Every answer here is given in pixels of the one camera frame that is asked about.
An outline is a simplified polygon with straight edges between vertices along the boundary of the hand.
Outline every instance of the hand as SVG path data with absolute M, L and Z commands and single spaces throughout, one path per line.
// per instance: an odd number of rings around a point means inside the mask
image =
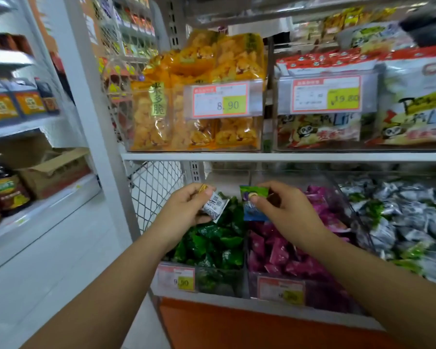
M 305 194 L 296 187 L 270 181 L 259 184 L 270 188 L 281 198 L 275 207 L 263 197 L 253 196 L 250 201 L 273 222 L 279 232 L 292 244 L 310 252 L 316 241 L 329 235 L 317 212 Z
M 199 183 L 189 184 L 173 192 L 153 221 L 150 228 L 166 241 L 167 252 L 180 242 L 190 227 L 211 221 L 210 216 L 197 213 L 216 187 L 207 186 L 204 192 L 198 193 L 201 186 Z

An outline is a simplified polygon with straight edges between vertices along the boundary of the floor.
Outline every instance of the floor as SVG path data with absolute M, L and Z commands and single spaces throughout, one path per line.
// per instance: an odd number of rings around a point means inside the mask
M 0 349 L 19 348 L 120 253 L 99 193 L 0 268 Z M 169 349 L 153 305 L 142 304 L 124 349 Z

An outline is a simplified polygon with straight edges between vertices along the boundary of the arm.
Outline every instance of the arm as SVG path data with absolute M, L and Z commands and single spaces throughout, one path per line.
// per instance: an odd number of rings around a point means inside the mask
M 252 198 L 292 244 L 308 252 L 390 332 L 411 348 L 436 348 L 436 284 L 344 242 L 321 222 L 306 196 L 280 182 L 277 208 Z
M 197 216 L 211 190 L 191 199 L 200 186 L 174 192 L 151 227 L 21 348 L 120 348 L 162 257 L 190 226 L 211 220 Z

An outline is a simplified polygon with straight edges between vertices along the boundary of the person's right hand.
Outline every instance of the person's right hand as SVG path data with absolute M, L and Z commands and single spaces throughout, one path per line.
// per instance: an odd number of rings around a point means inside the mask
M 309 252 L 317 241 L 330 232 L 323 225 L 305 194 L 296 187 L 270 181 L 259 184 L 268 187 L 281 198 L 275 207 L 263 197 L 253 196 L 250 201 L 273 222 L 279 232 L 292 244 Z

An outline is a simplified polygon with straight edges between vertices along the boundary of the white metal post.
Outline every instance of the white metal post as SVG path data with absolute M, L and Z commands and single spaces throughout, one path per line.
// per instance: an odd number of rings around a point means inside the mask
M 54 37 L 78 109 L 118 239 L 123 248 L 140 236 L 131 193 L 101 90 L 98 62 L 79 0 L 47 0 Z

